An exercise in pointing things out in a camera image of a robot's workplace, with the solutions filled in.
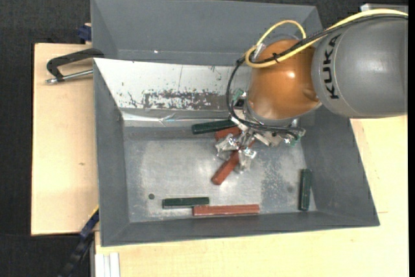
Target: small dark object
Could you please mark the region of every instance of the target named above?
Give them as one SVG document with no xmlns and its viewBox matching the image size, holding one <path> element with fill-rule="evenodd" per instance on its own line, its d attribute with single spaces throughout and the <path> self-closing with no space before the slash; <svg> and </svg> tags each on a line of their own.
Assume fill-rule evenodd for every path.
<svg viewBox="0 0 415 277">
<path fill-rule="evenodd" d="M 235 123 L 231 120 L 212 121 L 210 123 L 195 124 L 192 126 L 193 134 L 204 134 L 217 132 L 218 130 L 234 127 Z"/>
<path fill-rule="evenodd" d="M 256 215 L 259 213 L 258 204 L 240 204 L 235 206 L 195 206 L 193 216 L 220 215 Z"/>
<path fill-rule="evenodd" d="M 176 199 L 164 199 L 163 209 L 165 208 L 191 208 L 193 206 L 204 206 L 209 204 L 208 197 L 182 197 Z"/>
<path fill-rule="evenodd" d="M 300 210 L 307 211 L 310 205 L 311 170 L 301 170 Z"/>
<path fill-rule="evenodd" d="M 83 25 L 78 28 L 77 35 L 84 41 L 91 41 L 92 40 L 92 29 L 90 26 Z"/>
</svg>

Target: gray bin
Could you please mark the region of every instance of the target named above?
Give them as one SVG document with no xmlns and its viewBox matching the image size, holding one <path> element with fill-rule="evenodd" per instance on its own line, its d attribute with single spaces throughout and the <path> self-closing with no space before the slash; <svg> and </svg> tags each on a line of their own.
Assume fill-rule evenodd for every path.
<svg viewBox="0 0 415 277">
<path fill-rule="evenodd" d="M 226 117 L 222 81 L 235 59 L 282 19 L 299 21 L 309 34 L 320 30 L 315 7 L 91 0 L 91 12 L 93 46 L 109 58 L 93 65 L 103 246 L 379 225 L 347 118 L 319 108 L 300 119 L 307 133 L 295 147 L 270 149 L 257 143 L 251 169 L 232 173 L 221 186 L 210 182 L 222 163 L 215 156 L 213 135 L 191 133 L 193 123 Z M 277 33 L 296 30 L 287 26 Z M 216 108 L 152 107 L 138 99 L 152 85 L 146 73 L 154 62 L 171 64 L 157 64 L 163 70 L 154 80 L 173 68 L 188 73 L 196 67 L 216 69 L 222 76 L 207 82 L 205 91 L 216 94 Z M 244 70 L 234 88 L 248 83 Z M 193 80 L 186 89 L 199 83 Z M 173 90 L 183 93 L 183 84 Z M 298 210 L 303 168 L 313 172 L 309 211 Z M 261 213 L 199 218 L 189 209 L 161 207 L 162 199 L 188 196 L 209 196 L 214 205 L 258 203 Z"/>
</svg>

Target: wooden table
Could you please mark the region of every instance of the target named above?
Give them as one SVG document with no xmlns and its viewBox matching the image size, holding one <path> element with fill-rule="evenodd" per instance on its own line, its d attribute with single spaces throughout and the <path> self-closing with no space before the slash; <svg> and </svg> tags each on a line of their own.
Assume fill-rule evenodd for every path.
<svg viewBox="0 0 415 277">
<path fill-rule="evenodd" d="M 44 83 L 48 59 L 88 47 L 35 48 L 33 235 L 79 232 L 98 202 L 92 79 Z M 101 247 L 97 232 L 95 251 L 118 252 L 122 277 L 408 276 L 407 125 L 407 116 L 352 121 L 380 226 L 121 247 Z"/>
</svg>

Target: yellow cable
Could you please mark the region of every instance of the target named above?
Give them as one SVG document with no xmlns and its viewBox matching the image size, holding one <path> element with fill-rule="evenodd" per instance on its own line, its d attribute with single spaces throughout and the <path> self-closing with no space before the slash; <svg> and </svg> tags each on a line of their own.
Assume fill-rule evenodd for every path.
<svg viewBox="0 0 415 277">
<path fill-rule="evenodd" d="M 372 16 L 372 15 L 375 15 L 375 14 L 397 14 L 397 15 L 402 15 L 402 16 L 409 16 L 407 13 L 400 12 L 400 11 L 398 11 L 398 10 L 390 10 L 390 9 L 387 9 L 387 8 L 378 8 L 378 9 L 374 9 L 374 10 L 367 10 L 367 11 L 365 11 L 365 12 L 361 12 L 361 13 L 354 14 L 354 15 L 352 15 L 352 16 L 350 16 L 350 17 L 346 18 L 346 19 L 343 19 L 343 20 L 339 21 L 338 23 L 336 23 L 336 24 L 332 25 L 331 27 L 329 27 L 329 28 L 327 28 L 327 29 L 325 29 L 325 30 L 330 30 L 330 29 L 335 28 L 335 27 L 337 27 L 337 26 L 339 26 L 339 25 L 343 25 L 343 24 L 345 24 L 345 23 L 349 23 L 349 22 L 351 22 L 351 21 L 353 21 L 353 20 L 363 18 L 364 16 Z M 286 60 L 286 59 L 288 59 L 288 58 L 290 58 L 290 57 L 294 56 L 295 54 L 297 54 L 297 53 L 301 52 L 302 50 L 306 49 L 308 46 L 310 46 L 310 45 L 314 44 L 314 43 L 315 43 L 315 42 L 317 42 L 320 38 L 323 38 L 323 37 L 325 37 L 325 36 L 322 36 L 322 37 L 316 38 L 315 40 L 313 40 L 313 41 L 311 41 L 311 42 L 309 42 L 309 43 L 304 44 L 303 46 L 299 47 L 298 49 L 296 49 L 296 50 L 294 50 L 294 51 L 292 51 L 292 52 L 290 52 L 290 53 L 287 53 L 285 56 L 282 56 L 282 57 L 278 58 L 278 62 L 282 62 L 282 61 L 284 61 L 284 60 Z M 277 64 L 277 62 L 276 62 L 275 60 L 273 60 L 273 61 L 269 61 L 269 62 L 264 62 L 264 63 L 261 63 L 261 64 L 255 64 L 255 63 L 251 62 L 251 61 L 249 60 L 249 56 L 250 56 L 250 54 L 251 54 L 253 51 L 255 51 L 255 50 L 256 50 L 257 46 L 258 46 L 258 43 L 257 43 L 257 45 L 256 45 L 256 46 L 251 47 L 249 50 L 247 50 L 247 52 L 245 52 L 245 54 L 244 54 L 244 55 L 245 55 L 245 62 L 246 62 L 246 64 L 247 64 L 247 65 L 249 65 L 249 66 L 250 66 L 250 67 L 252 67 L 252 68 L 264 68 L 264 67 L 268 67 L 268 66 L 272 66 L 272 65 Z"/>
</svg>

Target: gray metal tray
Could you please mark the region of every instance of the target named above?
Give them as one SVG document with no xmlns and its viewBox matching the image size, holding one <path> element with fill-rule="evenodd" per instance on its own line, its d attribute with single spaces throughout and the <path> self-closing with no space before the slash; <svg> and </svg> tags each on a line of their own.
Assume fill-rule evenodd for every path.
<svg viewBox="0 0 415 277">
<path fill-rule="evenodd" d="M 92 12 L 94 47 L 107 58 L 134 59 L 93 65 L 103 246 L 379 224 L 350 123 L 324 107 L 300 120 L 307 130 L 301 143 L 273 149 L 256 143 L 251 169 L 220 186 L 210 181 L 222 163 L 213 135 L 191 133 L 193 123 L 227 116 L 224 89 L 234 60 L 283 18 L 303 23 L 308 33 L 320 29 L 314 7 L 93 0 Z M 233 88 L 245 88 L 248 78 L 243 67 Z M 306 167 L 313 186 L 310 209 L 302 212 Z M 162 199 L 188 196 L 208 196 L 214 205 L 259 204 L 261 213 L 199 218 L 161 207 Z"/>
</svg>

